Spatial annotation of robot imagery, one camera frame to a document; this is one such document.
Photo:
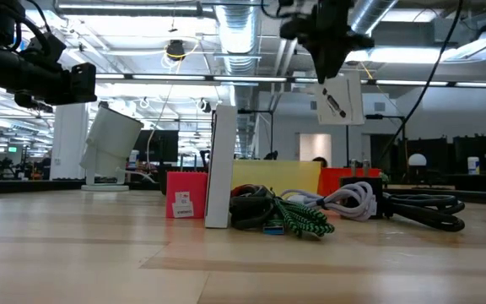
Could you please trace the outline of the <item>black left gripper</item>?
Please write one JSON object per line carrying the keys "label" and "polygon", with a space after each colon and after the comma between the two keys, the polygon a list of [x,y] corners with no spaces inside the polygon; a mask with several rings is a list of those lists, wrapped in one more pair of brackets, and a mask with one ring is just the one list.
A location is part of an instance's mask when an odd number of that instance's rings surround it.
{"label": "black left gripper", "polygon": [[95,94],[96,66],[85,62],[67,70],[50,72],[45,69],[26,68],[16,77],[13,89],[14,102],[23,108],[42,108],[39,100],[52,106],[97,101]]}

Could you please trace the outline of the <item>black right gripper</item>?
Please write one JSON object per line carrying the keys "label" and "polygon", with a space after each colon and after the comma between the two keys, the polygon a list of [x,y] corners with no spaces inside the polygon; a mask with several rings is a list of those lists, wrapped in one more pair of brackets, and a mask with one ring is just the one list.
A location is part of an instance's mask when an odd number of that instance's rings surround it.
{"label": "black right gripper", "polygon": [[310,51],[319,84],[341,73],[351,51],[375,46],[371,37],[354,32],[348,24],[353,6],[352,0],[318,0],[309,13],[295,11],[284,15],[288,21],[280,27],[279,36],[297,40]]}

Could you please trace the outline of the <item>white cable product box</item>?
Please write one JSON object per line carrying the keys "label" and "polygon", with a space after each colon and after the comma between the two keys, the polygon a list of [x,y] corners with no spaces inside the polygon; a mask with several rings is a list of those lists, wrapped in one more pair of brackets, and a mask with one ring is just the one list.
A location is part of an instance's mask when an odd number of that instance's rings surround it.
{"label": "white cable product box", "polygon": [[208,190],[204,226],[225,229],[229,225],[230,191],[236,142],[234,106],[217,106],[213,115],[212,148],[208,166]]}
{"label": "white cable product box", "polygon": [[340,73],[323,84],[315,84],[314,96],[321,125],[365,123],[361,78],[357,72]]}

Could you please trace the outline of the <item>pink charger plug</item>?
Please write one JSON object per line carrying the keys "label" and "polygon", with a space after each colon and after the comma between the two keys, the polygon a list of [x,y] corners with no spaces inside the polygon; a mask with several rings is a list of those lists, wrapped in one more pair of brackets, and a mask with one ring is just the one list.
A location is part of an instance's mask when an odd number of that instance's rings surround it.
{"label": "pink charger plug", "polygon": [[203,219],[207,185],[207,173],[168,172],[165,217],[169,219]]}

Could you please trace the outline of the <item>white tilted bin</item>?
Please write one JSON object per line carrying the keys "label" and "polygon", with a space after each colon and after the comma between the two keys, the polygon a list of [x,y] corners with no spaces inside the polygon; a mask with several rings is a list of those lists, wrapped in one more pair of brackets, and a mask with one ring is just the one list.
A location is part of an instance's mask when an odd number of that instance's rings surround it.
{"label": "white tilted bin", "polygon": [[132,153],[143,124],[134,118],[101,106],[85,140],[80,166],[85,171],[83,191],[126,192],[127,158]]}

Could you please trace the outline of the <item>yellow translucent plastic bin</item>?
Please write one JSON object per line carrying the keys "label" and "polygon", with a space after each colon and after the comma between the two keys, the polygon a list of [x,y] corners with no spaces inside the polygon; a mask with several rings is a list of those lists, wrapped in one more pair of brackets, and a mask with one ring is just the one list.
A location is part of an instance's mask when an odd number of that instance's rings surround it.
{"label": "yellow translucent plastic bin", "polygon": [[277,195],[289,189],[317,193],[321,165],[296,160],[235,160],[231,187],[263,185]]}

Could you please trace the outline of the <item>white building column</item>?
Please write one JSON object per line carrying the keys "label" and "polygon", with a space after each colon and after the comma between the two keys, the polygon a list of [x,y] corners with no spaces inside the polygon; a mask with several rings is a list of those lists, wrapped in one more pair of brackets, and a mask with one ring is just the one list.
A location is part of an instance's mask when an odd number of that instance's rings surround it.
{"label": "white building column", "polygon": [[89,127],[89,106],[58,106],[55,111],[50,179],[82,179],[80,161]]}

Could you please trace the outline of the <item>overhead led light bar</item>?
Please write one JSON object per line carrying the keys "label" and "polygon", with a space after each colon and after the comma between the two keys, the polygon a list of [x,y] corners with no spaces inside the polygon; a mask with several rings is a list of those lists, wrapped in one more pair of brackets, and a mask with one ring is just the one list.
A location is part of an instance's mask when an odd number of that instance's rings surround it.
{"label": "overhead led light bar", "polygon": [[[128,74],[128,73],[99,73],[96,75],[99,83],[219,83],[219,84],[317,84],[315,78],[279,77],[279,76],[229,76],[229,75],[190,75],[190,74]],[[395,79],[362,79],[363,85],[407,86],[446,88],[486,89],[486,82],[474,81],[430,81],[423,80],[395,80]]]}

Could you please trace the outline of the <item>black computer monitor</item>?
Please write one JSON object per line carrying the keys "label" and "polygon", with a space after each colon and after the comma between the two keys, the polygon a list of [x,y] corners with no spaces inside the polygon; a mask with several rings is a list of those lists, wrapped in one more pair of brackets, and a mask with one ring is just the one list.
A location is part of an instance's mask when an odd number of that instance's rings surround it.
{"label": "black computer monitor", "polygon": [[176,162],[178,141],[177,130],[141,130],[133,149],[141,161],[149,157],[150,162]]}

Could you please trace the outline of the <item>red slotted plastic basket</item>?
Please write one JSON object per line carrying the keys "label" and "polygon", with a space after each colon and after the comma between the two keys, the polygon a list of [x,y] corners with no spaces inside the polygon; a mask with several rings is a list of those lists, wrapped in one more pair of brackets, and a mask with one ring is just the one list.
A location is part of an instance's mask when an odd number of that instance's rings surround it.
{"label": "red slotted plastic basket", "polygon": [[[321,196],[327,196],[335,191],[337,191],[341,186],[341,178],[344,177],[351,177],[352,169],[350,168],[324,168],[321,169],[317,193]],[[380,169],[370,168],[369,177],[379,177],[381,174]],[[363,168],[356,168],[356,175],[357,177],[364,176]]]}

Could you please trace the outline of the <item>black equipment cabinet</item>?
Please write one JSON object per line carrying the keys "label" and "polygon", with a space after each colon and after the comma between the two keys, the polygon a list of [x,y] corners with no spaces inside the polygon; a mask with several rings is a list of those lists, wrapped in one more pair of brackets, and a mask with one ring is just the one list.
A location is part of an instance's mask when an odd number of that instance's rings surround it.
{"label": "black equipment cabinet", "polygon": [[455,172],[468,173],[468,158],[478,157],[479,172],[486,174],[486,136],[455,137],[453,139],[455,150]]}

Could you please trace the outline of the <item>spiral silver ventilation duct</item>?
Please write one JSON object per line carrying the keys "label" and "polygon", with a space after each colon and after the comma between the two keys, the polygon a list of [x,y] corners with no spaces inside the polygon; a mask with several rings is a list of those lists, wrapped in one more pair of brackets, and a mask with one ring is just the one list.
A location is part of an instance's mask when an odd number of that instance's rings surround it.
{"label": "spiral silver ventilation duct", "polygon": [[371,35],[372,30],[398,0],[357,0],[348,16],[348,24],[358,34]]}

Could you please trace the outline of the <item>black metal stand frame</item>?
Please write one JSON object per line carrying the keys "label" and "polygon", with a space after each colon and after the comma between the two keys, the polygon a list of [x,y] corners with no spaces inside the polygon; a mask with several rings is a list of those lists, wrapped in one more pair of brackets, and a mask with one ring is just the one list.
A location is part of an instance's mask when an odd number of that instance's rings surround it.
{"label": "black metal stand frame", "polygon": [[[407,118],[405,116],[398,116],[398,115],[382,115],[382,114],[368,114],[365,116],[368,120],[384,120],[384,119],[397,119],[401,122],[400,125],[397,126],[397,131],[391,136],[390,140],[388,141],[386,147],[382,150],[381,156],[379,160],[382,160],[392,149],[394,142],[397,140],[398,136],[401,136],[401,140],[406,139],[406,123]],[[346,165],[349,165],[350,153],[349,153],[349,125],[345,127],[345,151],[346,151]]]}

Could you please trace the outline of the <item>ribbed silver ventilation duct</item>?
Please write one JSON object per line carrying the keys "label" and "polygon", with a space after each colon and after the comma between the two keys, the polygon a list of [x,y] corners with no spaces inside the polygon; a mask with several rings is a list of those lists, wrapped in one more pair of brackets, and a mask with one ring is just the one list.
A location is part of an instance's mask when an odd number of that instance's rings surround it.
{"label": "ribbed silver ventilation duct", "polygon": [[219,22],[219,39],[225,71],[229,75],[252,75],[256,72],[259,7],[254,5],[220,5],[214,9]]}

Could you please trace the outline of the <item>black aluminium table frame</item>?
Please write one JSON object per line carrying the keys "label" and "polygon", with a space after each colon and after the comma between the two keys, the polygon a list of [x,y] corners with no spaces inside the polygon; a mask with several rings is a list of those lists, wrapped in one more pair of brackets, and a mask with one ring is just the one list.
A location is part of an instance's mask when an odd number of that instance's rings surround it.
{"label": "black aluminium table frame", "polygon": [[[44,191],[65,191],[79,190],[84,185],[84,181],[63,179],[57,181],[0,181],[0,194],[2,193],[27,193]],[[430,188],[392,188],[385,190],[390,194],[429,194],[429,195],[451,195],[457,197],[465,203],[486,204],[486,192],[449,190],[449,189],[430,189]]]}

